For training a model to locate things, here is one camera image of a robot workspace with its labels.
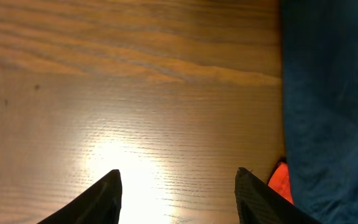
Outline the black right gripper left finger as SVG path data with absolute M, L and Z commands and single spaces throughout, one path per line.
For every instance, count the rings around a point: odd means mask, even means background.
M 121 175 L 111 170 L 39 224 L 118 224 L 121 201 Z

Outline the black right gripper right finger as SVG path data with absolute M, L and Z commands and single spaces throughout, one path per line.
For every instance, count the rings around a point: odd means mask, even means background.
M 240 224 L 319 224 L 243 167 L 234 193 Z

